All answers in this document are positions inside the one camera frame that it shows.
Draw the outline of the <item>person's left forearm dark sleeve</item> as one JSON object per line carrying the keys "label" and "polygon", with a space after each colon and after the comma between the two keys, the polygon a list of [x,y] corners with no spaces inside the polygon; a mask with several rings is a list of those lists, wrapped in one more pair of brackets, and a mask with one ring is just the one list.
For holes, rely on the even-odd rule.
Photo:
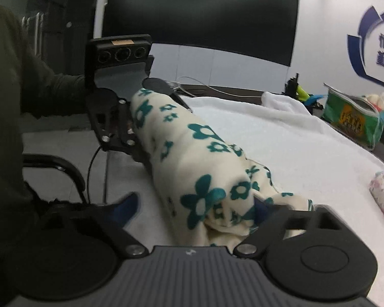
{"label": "person's left forearm dark sleeve", "polygon": [[0,6],[0,116],[70,116],[84,113],[84,102],[84,77],[54,73],[34,55],[16,16]]}

